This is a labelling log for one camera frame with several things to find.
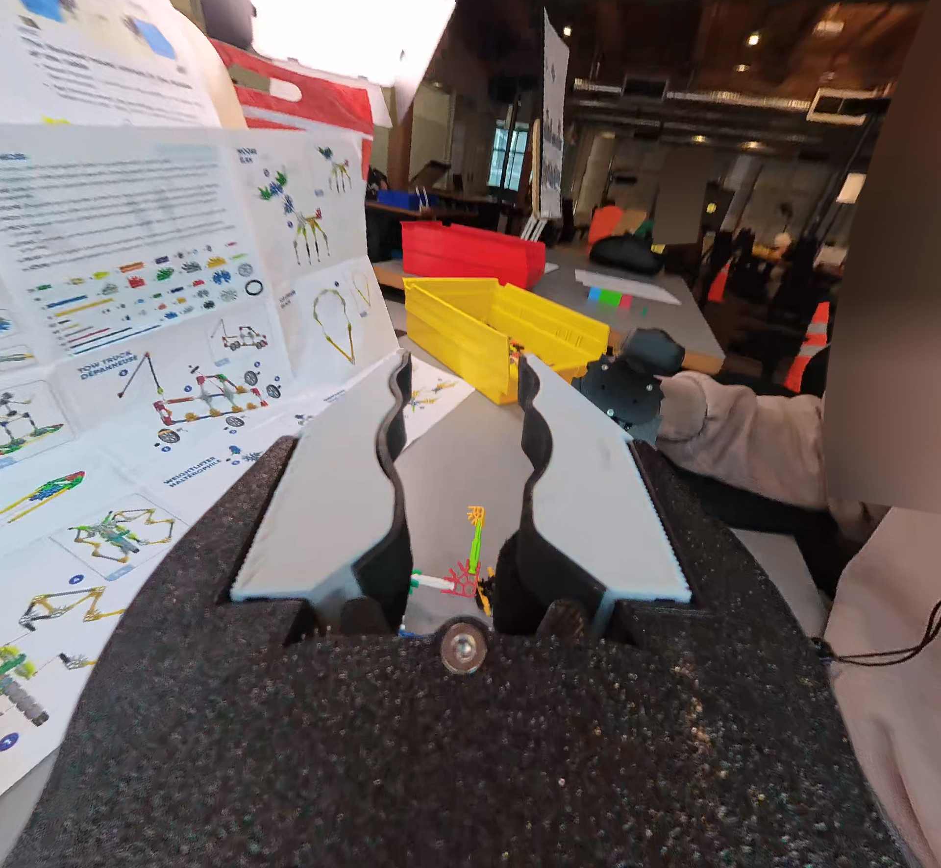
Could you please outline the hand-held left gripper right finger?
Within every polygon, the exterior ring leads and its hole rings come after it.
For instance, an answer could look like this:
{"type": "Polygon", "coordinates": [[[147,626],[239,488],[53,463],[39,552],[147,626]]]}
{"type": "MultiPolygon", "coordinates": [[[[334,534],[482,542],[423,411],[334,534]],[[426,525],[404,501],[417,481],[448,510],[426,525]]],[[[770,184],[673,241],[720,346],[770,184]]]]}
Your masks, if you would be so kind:
{"type": "Polygon", "coordinates": [[[693,584],[639,442],[613,407],[598,407],[535,356],[520,360],[518,400],[533,470],[492,582],[496,632],[545,630],[556,604],[587,634],[617,629],[622,610],[693,612],[693,584]]]}

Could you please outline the white standing board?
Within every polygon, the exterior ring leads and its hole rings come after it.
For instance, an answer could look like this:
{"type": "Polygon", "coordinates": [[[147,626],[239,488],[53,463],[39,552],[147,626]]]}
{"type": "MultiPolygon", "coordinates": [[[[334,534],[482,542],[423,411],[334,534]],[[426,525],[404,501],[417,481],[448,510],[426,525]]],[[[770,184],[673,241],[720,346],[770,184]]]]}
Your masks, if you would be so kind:
{"type": "Polygon", "coordinates": [[[535,208],[543,221],[562,216],[562,169],[565,145],[564,113],[570,49],[543,11],[543,73],[539,115],[535,208]]]}

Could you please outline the red plastic bin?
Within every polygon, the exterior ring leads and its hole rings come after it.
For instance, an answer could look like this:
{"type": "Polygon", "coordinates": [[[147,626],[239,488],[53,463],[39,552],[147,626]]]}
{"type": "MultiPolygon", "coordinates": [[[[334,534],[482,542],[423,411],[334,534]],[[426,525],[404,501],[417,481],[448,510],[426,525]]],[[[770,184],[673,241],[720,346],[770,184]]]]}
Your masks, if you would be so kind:
{"type": "Polygon", "coordinates": [[[540,241],[428,220],[404,222],[401,231],[403,270],[413,276],[492,278],[532,289],[545,272],[540,241]]]}

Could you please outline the orange traffic cone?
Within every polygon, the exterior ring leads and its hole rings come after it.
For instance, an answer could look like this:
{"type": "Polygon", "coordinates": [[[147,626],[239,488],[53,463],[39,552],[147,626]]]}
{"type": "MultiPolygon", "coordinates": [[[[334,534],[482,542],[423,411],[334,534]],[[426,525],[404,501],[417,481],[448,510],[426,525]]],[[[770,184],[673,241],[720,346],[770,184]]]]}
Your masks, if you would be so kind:
{"type": "Polygon", "coordinates": [[[822,397],[826,388],[832,330],[831,303],[817,304],[804,341],[789,366],[783,387],[794,394],[822,397]]]}

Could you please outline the red white cardboard box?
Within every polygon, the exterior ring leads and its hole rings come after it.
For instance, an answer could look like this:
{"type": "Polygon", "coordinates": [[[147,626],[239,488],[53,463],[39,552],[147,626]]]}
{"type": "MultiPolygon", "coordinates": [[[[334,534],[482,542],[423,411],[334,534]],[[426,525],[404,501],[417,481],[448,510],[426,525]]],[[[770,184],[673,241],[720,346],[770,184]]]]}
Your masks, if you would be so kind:
{"type": "Polygon", "coordinates": [[[380,86],[360,78],[279,64],[209,39],[229,75],[247,125],[256,129],[332,127],[359,139],[361,173],[369,173],[374,132],[390,127],[380,86]]]}

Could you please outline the black bag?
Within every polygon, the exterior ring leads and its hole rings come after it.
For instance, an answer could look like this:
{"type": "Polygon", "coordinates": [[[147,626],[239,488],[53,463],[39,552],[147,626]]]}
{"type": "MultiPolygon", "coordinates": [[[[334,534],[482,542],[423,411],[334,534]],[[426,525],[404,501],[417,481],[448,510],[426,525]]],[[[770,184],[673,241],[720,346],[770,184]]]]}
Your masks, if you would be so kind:
{"type": "Polygon", "coordinates": [[[654,276],[665,266],[665,253],[651,239],[631,233],[609,235],[595,241],[589,250],[590,263],[619,271],[654,276]]]}

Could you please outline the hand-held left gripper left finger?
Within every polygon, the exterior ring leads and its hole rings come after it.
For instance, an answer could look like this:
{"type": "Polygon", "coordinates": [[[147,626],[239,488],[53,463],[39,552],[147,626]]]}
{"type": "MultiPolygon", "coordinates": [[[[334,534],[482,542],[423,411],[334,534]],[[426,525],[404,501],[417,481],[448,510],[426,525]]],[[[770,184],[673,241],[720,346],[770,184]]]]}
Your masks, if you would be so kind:
{"type": "Polygon", "coordinates": [[[408,352],[394,352],[300,432],[229,589],[294,601],[320,630],[396,634],[414,566],[395,462],[406,445],[408,352]]]}

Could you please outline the person's right forearm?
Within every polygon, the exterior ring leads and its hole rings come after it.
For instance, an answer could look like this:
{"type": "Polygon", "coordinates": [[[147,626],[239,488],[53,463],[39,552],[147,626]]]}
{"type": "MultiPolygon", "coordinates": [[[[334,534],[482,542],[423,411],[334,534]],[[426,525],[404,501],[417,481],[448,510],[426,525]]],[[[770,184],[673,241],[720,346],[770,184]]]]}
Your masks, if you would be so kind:
{"type": "Polygon", "coordinates": [[[694,371],[660,380],[656,445],[688,472],[801,509],[829,509],[824,400],[761,396],[694,371]]]}

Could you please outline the colourful rod connector toy model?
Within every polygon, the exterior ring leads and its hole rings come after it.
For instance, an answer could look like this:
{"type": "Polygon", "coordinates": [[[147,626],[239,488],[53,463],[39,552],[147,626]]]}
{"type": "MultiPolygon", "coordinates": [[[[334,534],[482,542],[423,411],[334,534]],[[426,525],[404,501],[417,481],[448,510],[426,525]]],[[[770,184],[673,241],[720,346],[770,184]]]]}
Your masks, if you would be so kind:
{"type": "Polygon", "coordinates": [[[409,591],[427,588],[442,594],[472,600],[486,616],[491,617],[491,595],[496,571],[492,567],[484,567],[481,559],[486,516],[487,512],[484,507],[470,506],[467,519],[473,526],[473,536],[468,556],[464,560],[459,560],[443,578],[414,570],[410,578],[409,591]]]}

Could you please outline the person's beige printed hoodie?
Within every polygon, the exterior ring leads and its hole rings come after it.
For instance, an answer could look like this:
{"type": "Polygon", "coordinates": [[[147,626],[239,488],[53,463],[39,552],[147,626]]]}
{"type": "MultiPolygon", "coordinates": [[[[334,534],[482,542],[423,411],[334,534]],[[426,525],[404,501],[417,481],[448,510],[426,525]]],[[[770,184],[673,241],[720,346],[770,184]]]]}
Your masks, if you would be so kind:
{"type": "Polygon", "coordinates": [[[889,509],[844,569],[825,631],[853,751],[912,848],[939,847],[939,515],[889,509]]]}

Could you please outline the white building instruction sheet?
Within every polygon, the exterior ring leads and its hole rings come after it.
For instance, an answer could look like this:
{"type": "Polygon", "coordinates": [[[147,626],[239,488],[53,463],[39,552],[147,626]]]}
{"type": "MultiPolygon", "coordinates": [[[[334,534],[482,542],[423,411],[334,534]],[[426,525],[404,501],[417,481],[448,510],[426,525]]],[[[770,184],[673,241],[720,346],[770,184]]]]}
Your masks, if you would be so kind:
{"type": "Polygon", "coordinates": [[[2,792],[194,522],[396,350],[364,141],[223,129],[197,64],[169,0],[2,0],[2,792]]]}

